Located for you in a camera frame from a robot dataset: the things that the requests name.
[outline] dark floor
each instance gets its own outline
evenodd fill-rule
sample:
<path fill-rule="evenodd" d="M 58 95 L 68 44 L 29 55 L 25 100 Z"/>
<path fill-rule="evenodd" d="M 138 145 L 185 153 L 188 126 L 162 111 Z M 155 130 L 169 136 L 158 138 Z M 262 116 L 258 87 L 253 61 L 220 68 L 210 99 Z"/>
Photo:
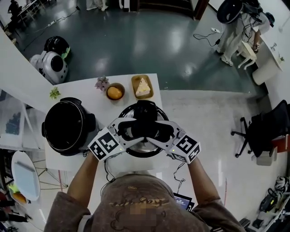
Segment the dark floor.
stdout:
<path fill-rule="evenodd" d="M 206 40 L 196 40 L 194 33 L 207 35 L 210 28 L 221 30 L 216 13 L 207 8 L 201 21 L 171 12 L 141 11 L 125 13 L 109 7 L 106 12 L 86 11 L 85 1 L 79 1 L 81 11 L 47 28 L 23 51 L 47 24 L 75 10 L 75 0 L 58 0 L 40 11 L 35 21 L 22 32 L 19 49 L 29 59 L 41 54 L 47 38 L 59 35 L 71 46 L 66 81 L 99 76 L 134 73 L 157 73 L 160 89 L 194 89 L 264 94 L 249 73 L 237 69 L 242 61 L 233 58 L 234 67 L 219 60 Z M 209 37 L 211 44 L 221 34 Z"/>

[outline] black rice cooker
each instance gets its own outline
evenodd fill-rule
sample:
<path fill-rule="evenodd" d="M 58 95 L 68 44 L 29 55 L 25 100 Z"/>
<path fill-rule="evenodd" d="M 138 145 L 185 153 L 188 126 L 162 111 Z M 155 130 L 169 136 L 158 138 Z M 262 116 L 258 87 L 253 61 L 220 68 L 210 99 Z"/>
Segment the black rice cooker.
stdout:
<path fill-rule="evenodd" d="M 42 136 L 56 152 L 71 156 L 80 152 L 96 124 L 95 115 L 88 113 L 80 100 L 66 97 L 48 111 L 42 123 Z"/>
<path fill-rule="evenodd" d="M 155 131 L 157 128 L 152 126 L 154 122 L 157 120 L 168 121 L 167 115 L 154 102 L 147 100 L 139 100 L 136 104 L 127 107 L 119 117 L 131 117 L 140 122 L 135 123 L 128 130 L 127 135 L 130 137 L 144 136 L 144 134 L 157 134 L 158 132 Z M 138 158 L 152 157 L 161 151 L 161 148 L 148 142 L 146 139 L 126 150 L 128 154 Z"/>

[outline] reflective floor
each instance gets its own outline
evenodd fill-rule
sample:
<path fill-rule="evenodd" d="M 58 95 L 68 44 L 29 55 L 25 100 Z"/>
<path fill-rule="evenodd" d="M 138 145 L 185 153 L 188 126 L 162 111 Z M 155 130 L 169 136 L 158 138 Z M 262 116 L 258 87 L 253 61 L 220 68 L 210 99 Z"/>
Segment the reflective floor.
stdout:
<path fill-rule="evenodd" d="M 237 159 L 234 154 L 241 148 L 243 140 L 239 136 L 231 136 L 231 130 L 240 130 L 240 118 L 249 120 L 258 113 L 256 103 L 248 102 L 236 94 L 217 93 L 212 91 L 161 91 L 163 110 L 170 120 L 190 131 L 201 143 L 201 153 L 198 155 L 209 177 L 217 187 L 219 195 L 226 208 L 241 220 L 247 217 L 255 219 L 261 200 L 268 188 L 273 188 L 276 177 L 284 175 L 287 154 L 278 154 L 277 161 L 271 166 L 258 166 L 251 155 L 244 153 Z M 33 160 L 42 160 L 44 154 L 33 153 Z M 166 169 L 149 170 L 149 173 L 163 179 L 174 192 L 179 182 L 174 180 L 173 172 L 180 162 L 170 160 Z M 58 178 L 56 170 L 50 170 Z M 75 172 L 62 172 L 63 182 L 70 183 Z M 189 170 L 185 165 L 178 170 L 176 178 L 184 178 L 179 193 L 193 198 L 196 203 Z M 40 181 L 57 184 L 49 175 L 40 176 Z M 103 163 L 97 168 L 97 174 L 89 203 L 91 213 L 100 203 L 100 190 L 106 183 L 106 173 Z M 59 190 L 41 190 L 38 202 L 32 202 L 26 212 L 33 218 L 34 226 L 43 230 L 54 197 Z M 21 232 L 37 232 L 31 223 L 18 223 Z"/>
<path fill-rule="evenodd" d="M 52 1 L 35 21 L 19 30 L 19 49 L 27 58 L 41 54 L 47 38 L 59 35 L 71 46 L 67 59 L 67 82 L 81 79 L 133 73 L 157 73 L 160 89 L 215 90 L 263 95 L 249 72 L 237 69 L 242 58 L 233 58 L 229 67 L 219 60 L 206 40 L 196 40 L 194 33 L 207 35 L 211 27 L 222 30 L 216 13 L 207 8 L 201 21 L 163 11 L 125 13 L 109 7 L 105 12 L 86 11 L 85 1 L 79 1 L 81 11 L 60 21 L 43 32 L 36 30 L 75 11 L 75 0 Z M 209 36 L 211 44 L 222 34 Z"/>

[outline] person standing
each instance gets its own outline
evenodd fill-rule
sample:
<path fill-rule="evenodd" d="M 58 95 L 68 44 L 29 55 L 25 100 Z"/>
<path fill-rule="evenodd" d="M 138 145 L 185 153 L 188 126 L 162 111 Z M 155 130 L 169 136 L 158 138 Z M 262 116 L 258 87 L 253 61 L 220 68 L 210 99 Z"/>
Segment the person standing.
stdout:
<path fill-rule="evenodd" d="M 274 27 L 275 18 L 267 12 L 261 12 L 260 15 L 255 18 L 247 13 L 242 13 L 239 18 L 231 24 L 227 24 L 221 41 L 217 47 L 217 53 L 222 54 L 221 60 L 232 66 L 232 55 L 237 51 L 242 41 L 249 41 L 251 38 L 251 30 L 253 27 L 258 26 L 259 30 L 255 32 L 253 51 L 258 52 L 260 35 L 266 33 L 270 26 Z"/>

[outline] food plate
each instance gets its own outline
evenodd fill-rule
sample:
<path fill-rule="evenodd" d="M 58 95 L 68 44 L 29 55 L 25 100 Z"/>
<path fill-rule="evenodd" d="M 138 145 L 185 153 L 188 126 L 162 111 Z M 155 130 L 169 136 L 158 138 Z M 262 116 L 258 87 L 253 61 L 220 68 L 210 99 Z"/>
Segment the food plate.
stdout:
<path fill-rule="evenodd" d="M 137 97 L 136 91 L 138 89 L 139 83 L 140 83 L 142 78 L 147 82 L 147 84 L 150 88 L 150 93 L 143 95 L 143 96 L 140 96 L 140 97 Z M 132 81 L 134 95 L 138 100 L 144 100 L 144 99 L 153 97 L 153 95 L 154 95 L 153 87 L 152 87 L 151 81 L 147 75 L 144 75 L 144 74 L 136 75 L 136 76 L 132 77 L 131 81 Z"/>

